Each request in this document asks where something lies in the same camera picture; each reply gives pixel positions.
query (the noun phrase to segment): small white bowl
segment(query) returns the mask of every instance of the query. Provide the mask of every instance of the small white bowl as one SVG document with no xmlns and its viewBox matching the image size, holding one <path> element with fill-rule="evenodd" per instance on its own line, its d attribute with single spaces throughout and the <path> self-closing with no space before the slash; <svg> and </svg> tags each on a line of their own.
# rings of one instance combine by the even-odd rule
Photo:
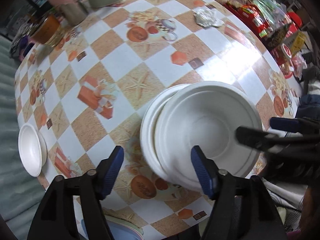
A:
<svg viewBox="0 0 320 240">
<path fill-rule="evenodd" d="M 167 103 L 167 101 L 179 90 L 187 87 L 190 84 L 181 84 L 170 87 L 163 92 L 161 92 L 150 104 L 146 110 L 140 128 L 140 146 L 143 153 L 143 156 L 154 171 L 159 177 L 166 181 L 170 181 L 170 177 L 164 171 L 159 159 L 157 157 L 154 145 L 154 133 L 156 128 L 156 122 L 158 117 Z"/>
<path fill-rule="evenodd" d="M 255 105 L 239 89 L 205 81 L 177 92 L 164 106 L 155 129 L 157 157 L 169 181 L 201 191 L 190 157 L 195 145 L 219 169 L 247 176 L 259 152 L 235 140 L 234 132 L 242 125 L 262 130 Z"/>
<path fill-rule="evenodd" d="M 23 167 L 31 176 L 39 176 L 47 160 L 47 146 L 42 135 L 29 123 L 20 129 L 18 148 Z"/>
</svg>

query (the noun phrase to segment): green curtain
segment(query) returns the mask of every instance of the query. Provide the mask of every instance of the green curtain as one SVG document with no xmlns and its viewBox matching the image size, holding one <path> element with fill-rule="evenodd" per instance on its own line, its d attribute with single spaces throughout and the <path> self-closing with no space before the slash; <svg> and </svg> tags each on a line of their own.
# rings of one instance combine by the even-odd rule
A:
<svg viewBox="0 0 320 240">
<path fill-rule="evenodd" d="M 14 97 L 14 74 L 19 63 L 9 58 L 10 44 L 0 36 L 0 214 L 15 236 L 24 240 L 44 189 L 26 172 L 19 157 Z"/>
</svg>

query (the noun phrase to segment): crumpled aluminum foil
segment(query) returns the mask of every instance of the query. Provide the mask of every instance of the crumpled aluminum foil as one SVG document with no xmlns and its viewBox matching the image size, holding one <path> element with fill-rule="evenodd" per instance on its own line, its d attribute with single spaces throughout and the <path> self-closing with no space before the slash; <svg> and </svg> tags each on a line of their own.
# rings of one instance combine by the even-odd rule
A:
<svg viewBox="0 0 320 240">
<path fill-rule="evenodd" d="M 216 18 L 217 9 L 199 9 L 195 12 L 194 16 L 196 23 L 202 27 L 220 27 L 223 25 L 223 21 Z"/>
</svg>

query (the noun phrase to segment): brown container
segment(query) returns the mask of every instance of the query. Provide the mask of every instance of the brown container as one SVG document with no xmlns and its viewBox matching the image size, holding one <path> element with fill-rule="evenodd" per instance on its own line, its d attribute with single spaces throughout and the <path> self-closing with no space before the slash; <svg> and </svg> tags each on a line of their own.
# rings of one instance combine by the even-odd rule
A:
<svg viewBox="0 0 320 240">
<path fill-rule="evenodd" d="M 34 28 L 31 38 L 35 41 L 55 47 L 63 38 L 64 32 L 53 14 L 45 16 Z"/>
</svg>

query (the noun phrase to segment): table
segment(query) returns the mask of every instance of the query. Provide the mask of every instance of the table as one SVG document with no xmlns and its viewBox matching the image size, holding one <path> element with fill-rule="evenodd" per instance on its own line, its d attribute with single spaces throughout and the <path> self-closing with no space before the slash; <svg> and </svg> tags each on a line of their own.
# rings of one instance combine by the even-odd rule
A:
<svg viewBox="0 0 320 240">
<path fill-rule="evenodd" d="M 199 7 L 215 7 L 223 27 L 197 25 L 193 14 Z M 145 240 L 203 221 L 213 202 L 156 176 L 139 145 L 141 120 L 152 99 L 170 86 L 203 80 L 246 93 L 266 130 L 270 117 L 294 117 L 297 111 L 270 53 L 213 0 L 125 0 L 91 10 L 79 26 L 66 28 L 54 50 L 35 45 L 16 72 L 15 96 L 19 126 L 34 125 L 47 145 L 40 183 L 47 188 L 58 174 L 82 175 L 121 145 L 125 160 L 111 195 L 101 203 L 105 214 L 141 228 Z M 260 157 L 251 174 L 263 167 Z M 74 203 L 83 232 L 79 197 Z"/>
</svg>

